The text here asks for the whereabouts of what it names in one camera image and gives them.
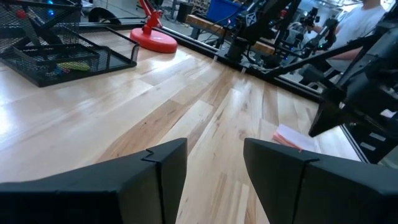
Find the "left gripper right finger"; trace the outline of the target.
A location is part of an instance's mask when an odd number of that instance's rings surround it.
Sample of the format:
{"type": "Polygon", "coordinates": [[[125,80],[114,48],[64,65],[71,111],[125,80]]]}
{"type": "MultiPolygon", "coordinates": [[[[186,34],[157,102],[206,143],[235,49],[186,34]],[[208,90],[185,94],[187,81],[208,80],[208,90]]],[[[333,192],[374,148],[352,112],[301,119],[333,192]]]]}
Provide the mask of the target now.
{"type": "Polygon", "coordinates": [[[247,138],[244,160],[270,224],[398,224],[398,170],[247,138]]]}

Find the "black mesh desk organizer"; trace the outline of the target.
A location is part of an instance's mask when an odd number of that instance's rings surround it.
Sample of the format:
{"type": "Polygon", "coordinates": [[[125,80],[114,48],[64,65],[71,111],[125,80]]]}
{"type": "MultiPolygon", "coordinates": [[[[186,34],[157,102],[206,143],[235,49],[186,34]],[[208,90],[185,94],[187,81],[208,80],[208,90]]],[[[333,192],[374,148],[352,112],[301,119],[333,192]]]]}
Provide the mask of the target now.
{"type": "Polygon", "coordinates": [[[0,62],[38,87],[135,67],[139,44],[108,26],[82,24],[81,10],[81,0],[0,0],[0,62]],[[17,9],[28,18],[18,19],[17,9]],[[51,75],[63,62],[91,69],[51,75]]]}

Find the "wooden background table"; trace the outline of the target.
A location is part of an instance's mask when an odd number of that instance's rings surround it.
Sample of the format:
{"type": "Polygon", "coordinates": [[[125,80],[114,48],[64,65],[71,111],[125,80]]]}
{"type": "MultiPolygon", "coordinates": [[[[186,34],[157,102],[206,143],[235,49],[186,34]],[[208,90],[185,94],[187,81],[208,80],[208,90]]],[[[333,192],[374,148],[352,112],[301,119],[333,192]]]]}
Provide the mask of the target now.
{"type": "MultiPolygon", "coordinates": [[[[191,33],[191,37],[193,39],[197,39],[200,31],[209,32],[210,34],[216,35],[218,37],[224,37],[225,40],[231,40],[231,32],[227,31],[223,26],[218,24],[212,24],[210,21],[206,19],[199,18],[195,15],[188,15],[186,19],[186,23],[194,28],[191,33]]],[[[263,54],[273,54],[275,48],[272,46],[273,41],[261,39],[257,41],[251,49],[255,52],[260,52],[263,54]]]]}

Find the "person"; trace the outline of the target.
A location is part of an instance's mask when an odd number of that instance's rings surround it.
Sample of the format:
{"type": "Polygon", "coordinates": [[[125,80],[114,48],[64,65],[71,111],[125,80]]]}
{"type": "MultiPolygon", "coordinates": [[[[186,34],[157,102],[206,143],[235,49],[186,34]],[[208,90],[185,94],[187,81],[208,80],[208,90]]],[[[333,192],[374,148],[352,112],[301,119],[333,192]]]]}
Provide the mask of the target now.
{"type": "MultiPolygon", "coordinates": [[[[385,9],[381,5],[381,0],[361,0],[363,5],[354,8],[347,13],[339,22],[335,30],[336,40],[330,47],[339,48],[351,40],[358,39],[368,35],[377,25],[381,17],[385,14],[385,9]]],[[[362,47],[335,55],[327,62],[337,70],[343,70],[360,53],[362,47]]]]}

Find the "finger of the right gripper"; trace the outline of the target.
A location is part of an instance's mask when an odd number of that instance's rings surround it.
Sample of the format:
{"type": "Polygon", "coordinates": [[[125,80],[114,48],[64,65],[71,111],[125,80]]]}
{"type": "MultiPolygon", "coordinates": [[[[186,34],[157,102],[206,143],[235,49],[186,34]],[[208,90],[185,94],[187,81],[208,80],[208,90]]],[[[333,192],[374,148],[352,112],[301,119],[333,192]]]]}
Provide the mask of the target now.
{"type": "Polygon", "coordinates": [[[312,122],[308,135],[318,136],[336,126],[346,123],[359,123],[370,128],[383,130],[383,127],[376,120],[354,109],[350,105],[340,107],[345,99],[346,92],[339,88],[329,88],[322,93],[322,102],[318,107],[315,118],[312,122]]]}

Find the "blue plastic bin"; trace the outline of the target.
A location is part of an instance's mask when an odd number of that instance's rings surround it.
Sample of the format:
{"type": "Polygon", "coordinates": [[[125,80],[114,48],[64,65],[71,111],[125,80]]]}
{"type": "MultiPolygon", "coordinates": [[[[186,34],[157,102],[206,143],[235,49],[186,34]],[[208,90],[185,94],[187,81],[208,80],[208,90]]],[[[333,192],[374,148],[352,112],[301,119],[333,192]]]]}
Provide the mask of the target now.
{"type": "Polygon", "coordinates": [[[221,25],[235,25],[235,18],[247,7],[230,0],[211,0],[206,18],[221,25]]]}

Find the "black floor bin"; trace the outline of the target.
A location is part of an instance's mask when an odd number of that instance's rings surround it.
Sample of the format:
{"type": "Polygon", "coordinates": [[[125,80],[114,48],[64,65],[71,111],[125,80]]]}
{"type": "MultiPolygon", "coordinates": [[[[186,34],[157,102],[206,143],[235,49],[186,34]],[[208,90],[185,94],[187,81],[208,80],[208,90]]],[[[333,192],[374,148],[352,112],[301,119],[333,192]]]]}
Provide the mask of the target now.
{"type": "Polygon", "coordinates": [[[191,14],[192,9],[193,9],[193,3],[192,2],[181,2],[179,4],[176,20],[178,22],[184,23],[186,21],[186,19],[187,19],[187,16],[189,14],[191,14]]]}

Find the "small blue block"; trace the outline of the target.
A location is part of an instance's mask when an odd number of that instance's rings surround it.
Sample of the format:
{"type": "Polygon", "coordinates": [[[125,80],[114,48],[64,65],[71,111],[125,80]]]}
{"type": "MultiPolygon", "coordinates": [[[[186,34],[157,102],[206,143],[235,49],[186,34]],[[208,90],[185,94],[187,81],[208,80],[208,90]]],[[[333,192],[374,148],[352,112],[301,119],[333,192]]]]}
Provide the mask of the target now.
{"type": "Polygon", "coordinates": [[[62,75],[66,75],[66,74],[69,74],[69,73],[70,73],[69,69],[56,67],[50,74],[51,75],[55,75],[55,76],[62,76],[62,75]]]}

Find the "pink sticky note pad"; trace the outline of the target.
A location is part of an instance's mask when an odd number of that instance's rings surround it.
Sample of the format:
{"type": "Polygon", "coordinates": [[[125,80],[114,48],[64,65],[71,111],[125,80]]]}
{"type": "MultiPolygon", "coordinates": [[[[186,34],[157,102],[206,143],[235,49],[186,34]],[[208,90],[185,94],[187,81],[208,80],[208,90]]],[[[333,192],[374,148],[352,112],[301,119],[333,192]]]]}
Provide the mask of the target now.
{"type": "Polygon", "coordinates": [[[320,145],[315,138],[306,136],[286,125],[280,124],[273,133],[272,140],[299,151],[321,152],[320,145]]]}

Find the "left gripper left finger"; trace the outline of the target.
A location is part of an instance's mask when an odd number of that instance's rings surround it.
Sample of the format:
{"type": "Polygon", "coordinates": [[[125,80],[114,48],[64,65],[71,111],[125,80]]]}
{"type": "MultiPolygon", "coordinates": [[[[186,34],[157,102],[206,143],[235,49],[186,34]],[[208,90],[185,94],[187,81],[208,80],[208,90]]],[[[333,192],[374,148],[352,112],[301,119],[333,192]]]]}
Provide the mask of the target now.
{"type": "Polygon", "coordinates": [[[175,224],[187,139],[42,179],[0,184],[0,224],[175,224]]]}

